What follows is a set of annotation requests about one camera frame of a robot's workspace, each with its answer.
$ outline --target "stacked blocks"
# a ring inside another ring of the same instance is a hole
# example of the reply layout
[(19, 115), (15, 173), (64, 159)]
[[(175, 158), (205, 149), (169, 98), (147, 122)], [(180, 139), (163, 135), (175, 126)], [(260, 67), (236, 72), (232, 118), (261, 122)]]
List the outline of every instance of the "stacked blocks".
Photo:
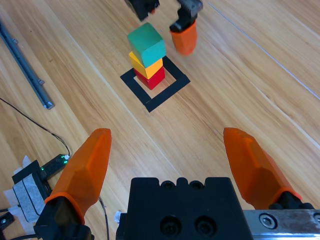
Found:
[(150, 23), (145, 23), (128, 35), (132, 49), (129, 54), (137, 78), (149, 89), (164, 78), (162, 58), (166, 55), (165, 41)]

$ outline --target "metal rail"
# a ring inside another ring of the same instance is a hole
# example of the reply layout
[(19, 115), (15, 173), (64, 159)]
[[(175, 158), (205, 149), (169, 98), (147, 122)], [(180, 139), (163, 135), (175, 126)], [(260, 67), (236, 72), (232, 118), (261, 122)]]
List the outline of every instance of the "metal rail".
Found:
[(50, 97), (46, 93), (45, 89), (43, 88), (43, 84), (45, 83), (43, 80), (39, 79), (31, 66), (29, 65), (28, 61), (24, 57), (24, 55), (20, 52), (19, 48), (17, 47), (18, 41), (12, 38), (5, 28), (4, 24), (0, 20), (0, 35), (3, 39), (5, 45), (10, 50), (12, 56), (14, 57), (16, 63), (20, 67), (21, 71), (23, 72), (26, 79), (29, 81), (31, 87), (33, 88), (35, 94), (39, 98), (40, 102), (46, 109), (52, 109), (55, 105), (51, 101)]
[(320, 210), (244, 210), (255, 240), (320, 240)]

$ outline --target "yellow block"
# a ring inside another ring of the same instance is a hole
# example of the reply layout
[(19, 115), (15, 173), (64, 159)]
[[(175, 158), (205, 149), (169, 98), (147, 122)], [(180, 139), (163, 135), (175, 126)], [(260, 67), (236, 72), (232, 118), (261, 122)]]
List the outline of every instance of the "yellow block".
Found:
[(129, 57), (135, 70), (137, 70), (147, 79), (150, 79), (153, 75), (155, 75), (155, 73), (158, 72), (158, 70), (164, 65), (162, 58), (160, 58), (154, 64), (145, 68), (133, 52), (130, 52)]

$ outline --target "black square outline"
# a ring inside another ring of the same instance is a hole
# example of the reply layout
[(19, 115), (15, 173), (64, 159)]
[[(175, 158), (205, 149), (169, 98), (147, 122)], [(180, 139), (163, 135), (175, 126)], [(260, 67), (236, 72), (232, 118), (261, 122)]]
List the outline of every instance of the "black square outline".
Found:
[(120, 77), (140, 102), (146, 107), (149, 113), (190, 83), (189, 78), (167, 56), (163, 58), (163, 66), (174, 77), (175, 82), (154, 98), (151, 98), (134, 79), (136, 73), (133, 68)]

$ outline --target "green block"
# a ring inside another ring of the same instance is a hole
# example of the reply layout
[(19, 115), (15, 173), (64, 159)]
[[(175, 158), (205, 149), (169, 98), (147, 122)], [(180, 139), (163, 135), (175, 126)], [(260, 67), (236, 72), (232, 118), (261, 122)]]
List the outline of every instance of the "green block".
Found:
[(145, 68), (166, 55), (165, 41), (148, 22), (129, 33), (128, 40), (132, 52)]

